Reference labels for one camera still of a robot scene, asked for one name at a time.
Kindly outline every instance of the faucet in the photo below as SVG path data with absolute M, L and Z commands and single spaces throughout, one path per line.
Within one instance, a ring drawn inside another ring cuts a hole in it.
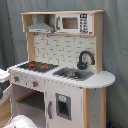
M 95 59 L 94 59 L 94 56 L 92 55 L 92 53 L 89 52 L 89 51 L 82 51 L 82 52 L 80 53 L 79 62 L 78 62 L 78 64 L 77 64 L 78 69 L 81 69 L 81 70 L 87 68 L 87 62 L 86 62 L 85 64 L 82 62 L 82 56 L 83 56 L 84 54 L 88 54 L 88 55 L 91 57 L 91 60 L 92 60 L 91 64 L 92 64 L 92 65 L 95 65 Z

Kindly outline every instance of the stovetop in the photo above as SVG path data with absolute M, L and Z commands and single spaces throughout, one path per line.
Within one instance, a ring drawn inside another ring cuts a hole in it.
M 20 65 L 17 68 L 22 68 L 22 69 L 26 69 L 26 70 L 35 71 L 35 72 L 45 73 L 45 72 L 48 72 L 56 67 L 58 67 L 58 65 L 32 61 L 32 62 L 28 62 L 23 65 Z

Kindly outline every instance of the microwave window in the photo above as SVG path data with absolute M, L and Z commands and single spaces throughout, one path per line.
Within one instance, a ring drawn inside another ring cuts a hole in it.
M 62 18 L 63 29 L 78 29 L 77 18 Z

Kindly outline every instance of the cabinet handle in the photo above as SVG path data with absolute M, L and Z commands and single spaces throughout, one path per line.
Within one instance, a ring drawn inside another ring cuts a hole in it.
M 56 29 L 57 29 L 57 30 L 60 30 L 60 27 L 58 26 L 59 20 L 60 20 L 60 17 L 57 17 L 57 18 L 56 18 Z
M 51 107 L 52 107 L 52 101 L 50 101 L 49 104 L 48 104 L 48 115 L 49 115 L 49 119 L 52 119 Z

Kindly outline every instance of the white cabinet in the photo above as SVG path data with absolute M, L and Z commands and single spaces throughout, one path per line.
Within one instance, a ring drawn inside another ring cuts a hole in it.
M 83 90 L 45 81 L 46 128 L 83 128 Z

